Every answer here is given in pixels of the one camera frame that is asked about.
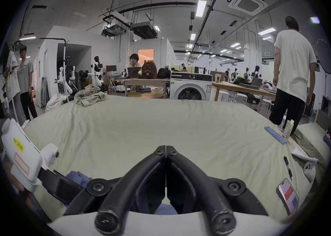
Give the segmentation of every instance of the bed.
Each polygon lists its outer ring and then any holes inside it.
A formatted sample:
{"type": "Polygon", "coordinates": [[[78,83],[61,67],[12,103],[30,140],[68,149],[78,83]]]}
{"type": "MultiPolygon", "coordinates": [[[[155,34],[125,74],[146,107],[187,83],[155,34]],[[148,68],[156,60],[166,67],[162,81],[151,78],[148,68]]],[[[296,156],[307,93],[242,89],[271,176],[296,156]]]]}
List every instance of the bed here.
{"type": "Polygon", "coordinates": [[[319,185],[329,164],[331,151],[323,141],[325,131],[331,128],[331,118],[323,111],[318,110],[314,123],[299,125],[293,134],[293,139],[308,154],[318,159],[316,165],[316,181],[319,185]]]}
{"type": "MultiPolygon", "coordinates": [[[[289,179],[283,157],[299,205],[312,184],[304,162],[291,156],[298,145],[292,139],[281,145],[265,126],[277,130],[242,104],[107,96],[89,107],[70,102],[45,113],[29,122],[25,133],[39,149],[48,143],[59,147],[53,170],[104,179],[121,177],[158,146],[172,145],[208,176],[243,180],[269,216],[282,222],[288,216],[276,188],[289,179]]],[[[64,213],[63,204],[43,187],[35,196],[51,220],[64,213]]]]}

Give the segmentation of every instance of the black pants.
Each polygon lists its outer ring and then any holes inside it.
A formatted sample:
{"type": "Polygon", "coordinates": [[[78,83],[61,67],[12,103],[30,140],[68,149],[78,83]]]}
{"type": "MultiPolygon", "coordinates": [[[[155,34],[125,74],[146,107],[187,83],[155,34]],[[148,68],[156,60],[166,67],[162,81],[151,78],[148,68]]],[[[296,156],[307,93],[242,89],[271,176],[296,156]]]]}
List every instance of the black pants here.
{"type": "Polygon", "coordinates": [[[37,117],[36,108],[34,106],[34,103],[33,103],[33,100],[31,98],[31,96],[29,95],[29,92],[22,93],[20,95],[20,98],[21,98],[21,103],[22,103],[23,111],[24,111],[24,114],[25,114],[25,117],[27,118],[27,120],[28,119],[30,120],[30,115],[29,115],[28,108],[30,109],[30,112],[32,114],[32,117],[33,118],[36,118],[37,117]]]}
{"type": "Polygon", "coordinates": [[[269,116],[269,120],[276,125],[280,125],[287,109],[283,128],[285,128],[287,120],[294,120],[294,126],[291,132],[291,134],[293,134],[304,112],[304,106],[305,102],[300,98],[277,89],[275,103],[269,116]]]}

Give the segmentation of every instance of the blue pill blister pack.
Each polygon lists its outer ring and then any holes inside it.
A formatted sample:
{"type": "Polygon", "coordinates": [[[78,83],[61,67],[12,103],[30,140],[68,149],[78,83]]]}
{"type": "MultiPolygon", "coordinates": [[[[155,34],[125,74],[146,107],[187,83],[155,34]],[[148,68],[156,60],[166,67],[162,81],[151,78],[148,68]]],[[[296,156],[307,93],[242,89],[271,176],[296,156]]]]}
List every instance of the blue pill blister pack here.
{"type": "Polygon", "coordinates": [[[281,144],[287,143],[287,140],[284,139],[283,136],[278,134],[275,130],[273,130],[270,126],[265,126],[265,130],[267,130],[275,139],[277,139],[281,144]]]}

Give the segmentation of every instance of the white bottle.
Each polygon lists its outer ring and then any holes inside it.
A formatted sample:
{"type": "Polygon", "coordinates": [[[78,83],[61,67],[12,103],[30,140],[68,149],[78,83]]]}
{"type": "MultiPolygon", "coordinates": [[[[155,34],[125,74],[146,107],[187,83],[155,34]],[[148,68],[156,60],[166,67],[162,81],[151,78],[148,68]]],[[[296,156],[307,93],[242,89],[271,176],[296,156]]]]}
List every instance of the white bottle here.
{"type": "Polygon", "coordinates": [[[285,129],[284,129],[284,132],[283,132],[283,137],[285,139],[288,139],[289,138],[289,136],[290,136],[290,134],[292,132],[293,126],[294,126],[294,120],[287,121],[286,126],[285,126],[285,129]]]}

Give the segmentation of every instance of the washing machine door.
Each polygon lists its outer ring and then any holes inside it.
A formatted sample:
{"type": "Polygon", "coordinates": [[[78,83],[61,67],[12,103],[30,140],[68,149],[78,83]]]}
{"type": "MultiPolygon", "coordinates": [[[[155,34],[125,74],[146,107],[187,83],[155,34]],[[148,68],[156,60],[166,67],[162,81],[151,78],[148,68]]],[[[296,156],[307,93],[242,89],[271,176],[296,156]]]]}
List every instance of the washing machine door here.
{"type": "Polygon", "coordinates": [[[185,83],[176,90],[174,98],[178,100],[206,100],[206,93],[195,83],[185,83]]]}

